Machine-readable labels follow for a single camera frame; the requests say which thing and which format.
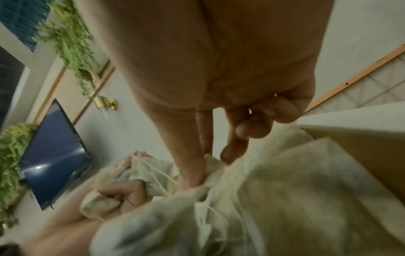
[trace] tv screen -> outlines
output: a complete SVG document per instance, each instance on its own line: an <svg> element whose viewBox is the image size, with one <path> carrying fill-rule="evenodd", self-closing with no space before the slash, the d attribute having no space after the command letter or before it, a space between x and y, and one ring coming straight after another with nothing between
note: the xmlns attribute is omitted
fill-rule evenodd
<svg viewBox="0 0 405 256"><path fill-rule="evenodd" d="M20 161L41 209L52 205L90 161L78 133L54 100Z"/></svg>

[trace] hanging plant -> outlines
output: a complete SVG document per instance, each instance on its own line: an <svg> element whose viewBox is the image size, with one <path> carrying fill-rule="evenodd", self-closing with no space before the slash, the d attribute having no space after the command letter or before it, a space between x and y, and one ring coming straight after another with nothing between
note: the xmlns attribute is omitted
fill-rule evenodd
<svg viewBox="0 0 405 256"><path fill-rule="evenodd" d="M73 71L83 95L91 96L95 90L91 72L99 66L90 49L94 38L80 17L73 0L51 1L48 5L51 12L59 18L60 24L49 20L41 22L34 40L53 43L65 66Z"/></svg>
<svg viewBox="0 0 405 256"><path fill-rule="evenodd" d="M23 190L19 162L37 127L37 124L21 123L0 134L0 226L12 220L8 209Z"/></svg>

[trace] wooden trim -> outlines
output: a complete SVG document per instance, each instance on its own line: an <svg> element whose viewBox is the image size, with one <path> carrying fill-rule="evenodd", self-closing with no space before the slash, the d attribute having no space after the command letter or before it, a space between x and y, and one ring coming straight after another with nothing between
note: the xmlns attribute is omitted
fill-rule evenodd
<svg viewBox="0 0 405 256"><path fill-rule="evenodd" d="M340 86L336 87L334 90L328 92L327 94L325 94L324 96L322 96L321 98L315 100L314 102L312 102L308 108L305 110L305 112L310 111L311 109L313 109L314 107L320 105L321 103L323 103L324 101L328 100L329 98L335 96L336 94L338 94L339 92L343 91L344 89L346 89L347 87L351 86L352 84L356 83L358 80L362 79L363 77L367 76L368 74L372 73L373 71L379 69L380 67L382 67L383 65L387 64L388 62L392 61L393 59L397 58L399 55L401 55L402 53L405 52L405 45L399 47L397 50L393 51L392 53L390 53L389 55L387 55L386 57L380 59L379 61L377 61L375 64L371 65L370 67L368 67L367 69L365 69L363 72L361 72L360 74L356 75L355 77L353 77L352 79L346 81L345 83L341 84Z"/></svg>
<svg viewBox="0 0 405 256"><path fill-rule="evenodd" d="M40 114L41 111L45 108L45 106L46 106L46 104L48 103L49 99L52 97L52 94L54 93L54 91L55 91L55 89L56 89L56 86L57 86L58 83L60 82L60 79L62 79L62 76L64 75L65 71L66 71L66 67L63 66L62 69L60 70L58 76L56 77L54 83L52 84L51 89L49 90L49 92L48 92L48 94L46 95L44 101L42 102L41 107L39 108L37 114L35 115L34 122L37 121L37 119L38 119L38 117L39 117L39 114Z"/></svg>
<svg viewBox="0 0 405 256"><path fill-rule="evenodd" d="M83 109L80 111L80 113L76 116L76 118L73 120L72 124L75 125L79 119L82 117L82 115L84 114L84 112L87 110L87 108L90 106L90 104L93 102L93 99L99 94L99 92L101 91L101 89L104 87L104 85L107 83L108 79L110 78L110 76L114 73L115 67L114 66L110 66L108 67L107 71L105 72L105 74L103 75L103 77L101 78L100 83L98 84L96 90L94 91L93 95L89 98L89 100L86 102L86 104L84 105Z"/></svg>

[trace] hand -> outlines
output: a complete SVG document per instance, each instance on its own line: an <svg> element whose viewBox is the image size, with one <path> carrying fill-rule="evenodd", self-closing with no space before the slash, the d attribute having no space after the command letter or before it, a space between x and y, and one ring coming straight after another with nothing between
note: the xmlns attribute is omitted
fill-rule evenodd
<svg viewBox="0 0 405 256"><path fill-rule="evenodd" d="M79 212L83 198L92 190L91 182L90 180L80 186L48 223L21 245L21 255L89 255L91 240L103 224L101 220L87 219ZM99 192L123 202L118 209L103 217L106 221L130 213L147 203L146 189L141 181L117 183L100 189Z"/></svg>
<svg viewBox="0 0 405 256"><path fill-rule="evenodd" d="M212 153L213 109L224 108L229 122L228 164L274 121L304 113L333 0L76 4L191 187Z"/></svg>

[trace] potted plant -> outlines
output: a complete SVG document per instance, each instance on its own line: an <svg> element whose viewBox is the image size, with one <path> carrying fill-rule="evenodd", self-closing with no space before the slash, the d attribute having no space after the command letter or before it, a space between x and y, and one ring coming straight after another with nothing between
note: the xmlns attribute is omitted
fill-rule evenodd
<svg viewBox="0 0 405 256"><path fill-rule="evenodd" d="M18 124L0 134L0 229L13 222L9 208L23 192L20 184L19 161L38 125Z"/></svg>
<svg viewBox="0 0 405 256"><path fill-rule="evenodd" d="M92 71L99 66L90 49L94 38L80 17L73 0L51 1L48 5L59 22L41 22L34 40L53 43L65 66L73 71L83 95L91 96L95 89Z"/></svg>

